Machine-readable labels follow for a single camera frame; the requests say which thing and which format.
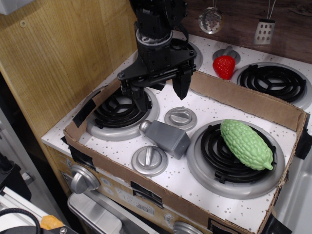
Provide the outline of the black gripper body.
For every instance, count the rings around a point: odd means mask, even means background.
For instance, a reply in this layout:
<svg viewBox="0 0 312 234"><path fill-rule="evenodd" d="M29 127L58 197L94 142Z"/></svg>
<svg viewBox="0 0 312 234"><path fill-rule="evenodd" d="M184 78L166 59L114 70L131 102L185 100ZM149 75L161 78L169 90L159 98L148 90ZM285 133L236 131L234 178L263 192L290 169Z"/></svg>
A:
<svg viewBox="0 0 312 234"><path fill-rule="evenodd" d="M134 86L161 90L165 82L175 78L178 72L191 70L194 73L196 51L184 50L187 41L176 47L171 45L171 40L158 46L137 42L137 59L117 76L123 91L130 91Z"/></svg>

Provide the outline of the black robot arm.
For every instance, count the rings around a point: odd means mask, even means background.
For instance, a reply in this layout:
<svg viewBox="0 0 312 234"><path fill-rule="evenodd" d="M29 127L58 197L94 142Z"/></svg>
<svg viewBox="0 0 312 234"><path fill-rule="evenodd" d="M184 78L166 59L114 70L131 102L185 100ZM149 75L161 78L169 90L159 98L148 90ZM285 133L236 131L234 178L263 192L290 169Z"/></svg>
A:
<svg viewBox="0 0 312 234"><path fill-rule="evenodd" d="M136 15L137 59L117 78L121 91L130 96L141 112L148 109L146 87L162 90L171 80L173 89L184 99L196 71L196 51L181 21L187 16L183 0L132 0Z"/></svg>

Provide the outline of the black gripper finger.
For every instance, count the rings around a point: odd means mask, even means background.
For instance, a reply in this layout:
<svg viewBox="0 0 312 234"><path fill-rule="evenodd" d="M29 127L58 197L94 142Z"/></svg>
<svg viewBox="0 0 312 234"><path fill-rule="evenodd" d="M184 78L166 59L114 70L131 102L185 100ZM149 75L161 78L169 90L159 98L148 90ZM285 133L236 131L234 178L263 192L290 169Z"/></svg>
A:
<svg viewBox="0 0 312 234"><path fill-rule="evenodd" d="M183 100L187 96L192 74L191 70L180 71L177 73L176 77L172 79L174 91L180 100Z"/></svg>
<svg viewBox="0 0 312 234"><path fill-rule="evenodd" d="M144 88L142 87L131 87L131 95L136 104L137 108L141 112L147 112L148 110L148 98L145 95Z"/></svg>

